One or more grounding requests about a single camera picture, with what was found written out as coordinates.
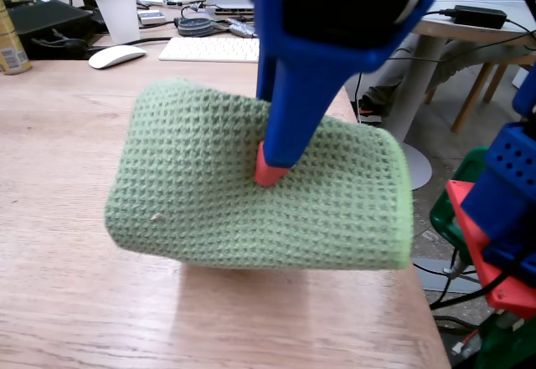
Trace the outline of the blue gripper black motor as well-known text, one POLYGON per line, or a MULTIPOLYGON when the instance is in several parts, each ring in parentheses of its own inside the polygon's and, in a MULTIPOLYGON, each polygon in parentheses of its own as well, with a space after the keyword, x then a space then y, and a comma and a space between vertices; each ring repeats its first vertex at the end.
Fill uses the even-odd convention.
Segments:
POLYGON ((255 180, 270 187, 300 160, 345 80, 379 68, 434 0, 251 1, 256 97, 271 103, 255 180))

